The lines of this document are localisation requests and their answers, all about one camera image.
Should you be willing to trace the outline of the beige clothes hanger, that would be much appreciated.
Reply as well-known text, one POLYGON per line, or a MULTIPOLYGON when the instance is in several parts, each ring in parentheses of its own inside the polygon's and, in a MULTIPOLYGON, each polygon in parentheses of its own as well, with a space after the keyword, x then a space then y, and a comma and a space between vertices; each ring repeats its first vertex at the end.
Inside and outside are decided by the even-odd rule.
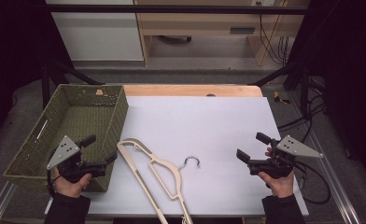
POLYGON ((163 214, 161 207, 156 202, 155 197, 151 193, 146 181, 144 180, 144 178, 141 176, 139 170, 137 169, 137 167, 134 163, 134 160, 132 159, 132 157, 129 153, 129 150, 127 149, 127 146, 131 146, 137 150, 140 150, 141 152, 145 153, 150 158, 150 161, 148 162, 148 166, 149 166, 150 170, 152 171, 152 173, 157 178, 158 182, 161 184, 162 188, 164 189, 164 191, 166 192, 168 197, 171 200, 179 201, 180 207, 183 212, 182 224, 194 224, 194 222, 191 218, 189 209, 186 205, 186 202, 185 202, 183 194, 182 194, 183 181, 182 181, 182 176, 180 173, 180 168, 173 165, 169 161, 160 159, 138 139, 127 138, 127 139, 119 141, 117 143, 118 151, 122 155, 123 159, 125 159, 125 161, 127 162, 129 168, 131 169, 131 171, 133 172, 137 181, 139 182, 139 185, 141 186, 142 190, 147 195, 147 197, 150 201, 150 204, 153 206, 153 208, 156 212, 156 215, 159 218, 159 221, 161 222, 161 224, 168 224, 168 221, 167 221, 165 215, 163 214), (175 194, 172 194, 171 191, 166 187, 166 184, 162 180, 162 177, 160 176, 159 172, 156 170, 155 165, 160 165, 161 167, 166 168, 173 175, 174 180, 175 180, 175 187, 176 187, 175 194))

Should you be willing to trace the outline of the light wooden desk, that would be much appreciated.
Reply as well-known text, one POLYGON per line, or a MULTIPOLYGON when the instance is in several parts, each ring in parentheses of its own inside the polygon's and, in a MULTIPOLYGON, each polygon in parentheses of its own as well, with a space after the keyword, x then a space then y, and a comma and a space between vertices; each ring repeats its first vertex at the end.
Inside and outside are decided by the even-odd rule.
MULTIPOLYGON (((310 0, 133 0, 139 5, 232 6, 232 7, 308 7, 310 0)), ((244 36, 257 65, 272 53, 271 44, 280 36, 293 39, 303 22, 302 15, 173 14, 138 13, 140 34, 244 36)))

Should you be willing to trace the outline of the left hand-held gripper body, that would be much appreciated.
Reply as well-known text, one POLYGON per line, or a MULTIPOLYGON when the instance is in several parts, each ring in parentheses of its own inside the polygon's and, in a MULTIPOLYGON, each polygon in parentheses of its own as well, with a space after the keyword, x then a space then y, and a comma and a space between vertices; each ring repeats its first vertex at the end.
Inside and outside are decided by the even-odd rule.
POLYGON ((71 183, 77 183, 85 174, 91 174, 92 177, 105 176, 105 161, 86 162, 81 159, 81 150, 85 147, 78 146, 80 141, 74 142, 65 135, 51 154, 46 169, 51 171, 57 168, 60 175, 71 183))

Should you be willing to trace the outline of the white cabinet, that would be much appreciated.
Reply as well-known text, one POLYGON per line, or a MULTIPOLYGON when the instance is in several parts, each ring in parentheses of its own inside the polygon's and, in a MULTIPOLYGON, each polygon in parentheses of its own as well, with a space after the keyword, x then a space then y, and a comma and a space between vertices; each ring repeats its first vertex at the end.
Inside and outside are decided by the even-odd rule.
POLYGON ((72 61, 143 61, 134 13, 51 13, 72 61))

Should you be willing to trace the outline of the person's right hand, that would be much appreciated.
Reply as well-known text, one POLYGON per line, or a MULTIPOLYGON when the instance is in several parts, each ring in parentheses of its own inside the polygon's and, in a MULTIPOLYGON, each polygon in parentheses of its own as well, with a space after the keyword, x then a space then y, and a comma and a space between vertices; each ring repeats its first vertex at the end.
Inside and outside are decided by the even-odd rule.
POLYGON ((271 188, 272 194, 278 198, 286 198, 293 194, 294 172, 288 176, 274 179, 264 172, 259 172, 258 176, 271 188))

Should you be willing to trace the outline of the black horizontal frame bar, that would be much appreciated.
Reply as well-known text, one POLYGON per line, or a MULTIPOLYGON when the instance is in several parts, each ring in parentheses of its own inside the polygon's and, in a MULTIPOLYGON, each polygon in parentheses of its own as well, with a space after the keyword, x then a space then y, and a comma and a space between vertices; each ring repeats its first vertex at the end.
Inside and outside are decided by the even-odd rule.
POLYGON ((262 14, 305 15, 307 7, 225 7, 225 6, 178 6, 178 5, 67 5, 47 4, 50 12, 77 13, 189 13, 189 14, 262 14))

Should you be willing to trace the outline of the white sheet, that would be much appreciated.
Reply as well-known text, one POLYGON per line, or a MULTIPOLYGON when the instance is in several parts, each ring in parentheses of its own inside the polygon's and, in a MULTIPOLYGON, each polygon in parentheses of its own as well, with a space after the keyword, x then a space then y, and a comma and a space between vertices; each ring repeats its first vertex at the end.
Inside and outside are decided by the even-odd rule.
MULTIPOLYGON (((128 114, 120 139, 135 138, 155 156, 180 166, 182 195, 192 217, 263 215, 261 199, 271 194, 257 176, 236 158, 239 148, 264 160, 267 148, 256 133, 280 139, 265 97, 147 97, 129 96, 128 114)), ((180 217, 178 200, 171 200, 148 166, 150 158, 127 146, 162 212, 180 217)), ((119 154, 108 191, 84 193, 91 198, 89 216, 157 217, 127 162, 119 154)))

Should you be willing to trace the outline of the black stand leg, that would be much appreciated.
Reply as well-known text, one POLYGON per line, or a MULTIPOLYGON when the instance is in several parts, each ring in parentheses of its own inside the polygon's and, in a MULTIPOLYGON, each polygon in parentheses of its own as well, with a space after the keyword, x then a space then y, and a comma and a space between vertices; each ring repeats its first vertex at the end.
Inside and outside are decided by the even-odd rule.
POLYGON ((283 75, 287 75, 283 83, 283 88, 286 91, 293 91, 296 89, 298 85, 301 85, 301 93, 300 93, 300 111, 305 118, 309 118, 309 109, 308 109, 308 91, 309 91, 309 72, 308 69, 301 63, 293 62, 288 63, 284 67, 274 71, 267 77, 264 77, 254 83, 251 83, 251 86, 261 87, 268 82, 276 79, 277 77, 281 77, 283 75))
POLYGON ((48 61, 44 64, 40 72, 43 107, 47 106, 51 97, 50 82, 53 82, 55 86, 60 84, 68 84, 69 81, 65 76, 66 74, 72 75, 73 77, 76 77, 89 85, 102 85, 102 82, 85 76, 73 66, 68 66, 59 61, 48 61))

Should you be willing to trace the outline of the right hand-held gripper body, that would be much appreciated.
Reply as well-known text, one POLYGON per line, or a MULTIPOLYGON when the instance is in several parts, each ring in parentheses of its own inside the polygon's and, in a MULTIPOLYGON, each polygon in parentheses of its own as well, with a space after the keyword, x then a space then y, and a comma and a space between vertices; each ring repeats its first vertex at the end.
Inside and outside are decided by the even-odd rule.
POLYGON ((272 149, 271 156, 266 160, 250 160, 247 167, 252 175, 264 172, 277 179, 286 177, 292 171, 297 157, 321 159, 323 154, 294 139, 290 135, 282 140, 275 140, 269 145, 272 149))

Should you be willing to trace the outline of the person's left hand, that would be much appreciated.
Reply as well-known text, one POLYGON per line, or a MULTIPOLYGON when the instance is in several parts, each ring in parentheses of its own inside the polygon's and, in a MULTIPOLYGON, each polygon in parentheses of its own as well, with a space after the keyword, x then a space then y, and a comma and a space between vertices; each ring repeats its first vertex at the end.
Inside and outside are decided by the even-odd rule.
POLYGON ((55 180, 56 191, 59 194, 68 196, 71 198, 79 198, 81 191, 84 190, 90 183, 92 179, 91 174, 85 174, 80 178, 77 183, 71 183, 62 177, 57 168, 54 169, 57 179, 55 180))

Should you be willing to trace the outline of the yellow and black tool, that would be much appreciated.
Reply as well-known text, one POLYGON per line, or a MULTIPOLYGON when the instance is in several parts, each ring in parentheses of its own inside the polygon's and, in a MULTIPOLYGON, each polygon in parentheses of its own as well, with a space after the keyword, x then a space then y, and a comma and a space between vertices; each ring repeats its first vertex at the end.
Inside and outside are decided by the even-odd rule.
POLYGON ((284 100, 280 97, 278 91, 274 91, 274 101, 276 103, 281 103, 281 104, 284 104, 284 105, 290 105, 290 100, 284 100))

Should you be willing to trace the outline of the wooden table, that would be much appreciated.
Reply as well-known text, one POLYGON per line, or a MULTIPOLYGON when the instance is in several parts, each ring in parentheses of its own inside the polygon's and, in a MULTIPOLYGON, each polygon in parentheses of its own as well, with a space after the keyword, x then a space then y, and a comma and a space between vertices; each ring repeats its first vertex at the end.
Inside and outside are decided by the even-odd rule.
POLYGON ((248 85, 130 84, 125 85, 124 90, 127 96, 263 96, 259 87, 248 85))

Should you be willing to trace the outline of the green woven basket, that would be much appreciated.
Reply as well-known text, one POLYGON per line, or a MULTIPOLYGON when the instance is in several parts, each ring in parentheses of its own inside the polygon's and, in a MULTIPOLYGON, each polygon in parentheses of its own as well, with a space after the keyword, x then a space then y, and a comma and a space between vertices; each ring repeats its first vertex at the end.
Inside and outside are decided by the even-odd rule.
POLYGON ((96 141, 83 149, 82 159, 104 161, 117 151, 128 108, 122 86, 59 85, 4 177, 25 189, 44 190, 46 165, 64 136, 78 142, 95 135, 96 141))

